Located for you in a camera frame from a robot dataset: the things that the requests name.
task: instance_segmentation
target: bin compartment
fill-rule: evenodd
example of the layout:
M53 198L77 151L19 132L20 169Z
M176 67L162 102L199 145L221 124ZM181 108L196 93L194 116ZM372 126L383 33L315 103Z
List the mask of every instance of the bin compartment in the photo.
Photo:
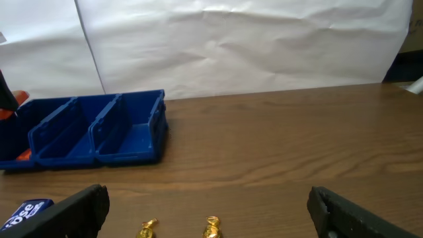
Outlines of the bin compartment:
M29 133L32 156L46 167L91 165L89 126L115 95L73 97Z
M91 125L96 158L108 164L154 163L167 129L163 90L116 95Z
M15 115L0 120L0 169L29 169L35 166L32 156L17 159L30 151L28 133L68 100L69 98L32 100L22 105Z

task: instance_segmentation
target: blue plastic bin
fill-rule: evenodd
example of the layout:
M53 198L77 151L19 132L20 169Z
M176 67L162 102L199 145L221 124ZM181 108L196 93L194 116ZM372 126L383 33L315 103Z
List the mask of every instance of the blue plastic bin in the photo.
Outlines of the blue plastic bin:
M167 129L163 90L116 95L90 127L96 158L107 164L154 163Z
M28 169L35 166L32 158L28 161L17 160L17 157L30 147L28 132L68 100L32 100L22 105L15 115L0 120L0 169Z
M29 132L32 157L45 167L92 165L89 126L115 95L73 97Z

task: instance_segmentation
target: gold foil wrapper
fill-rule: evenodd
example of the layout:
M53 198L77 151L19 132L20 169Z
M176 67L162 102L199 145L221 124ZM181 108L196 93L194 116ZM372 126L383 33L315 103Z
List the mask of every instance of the gold foil wrapper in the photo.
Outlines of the gold foil wrapper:
M220 231L219 225L220 220L218 217L210 216L207 218L206 229L203 232L203 238L222 238L222 232Z
M143 229L137 233L136 238L153 238L153 226L159 221L152 219L148 222L143 222Z

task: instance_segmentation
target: brown tabletop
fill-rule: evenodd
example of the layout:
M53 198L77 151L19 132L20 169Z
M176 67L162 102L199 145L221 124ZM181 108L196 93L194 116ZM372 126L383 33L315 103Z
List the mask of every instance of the brown tabletop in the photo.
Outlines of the brown tabletop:
M110 212L99 237L317 237L306 208L325 186L423 236L423 101L390 85L168 100L158 165L0 176L0 221L22 201L59 202L100 183Z

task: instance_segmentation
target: white sheet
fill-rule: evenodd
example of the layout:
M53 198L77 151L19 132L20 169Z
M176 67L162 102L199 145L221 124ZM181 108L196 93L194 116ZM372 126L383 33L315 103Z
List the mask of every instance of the white sheet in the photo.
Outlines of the white sheet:
M0 69L32 98L103 94L73 0L0 0Z
M107 93L168 99L381 82L411 0L78 0Z

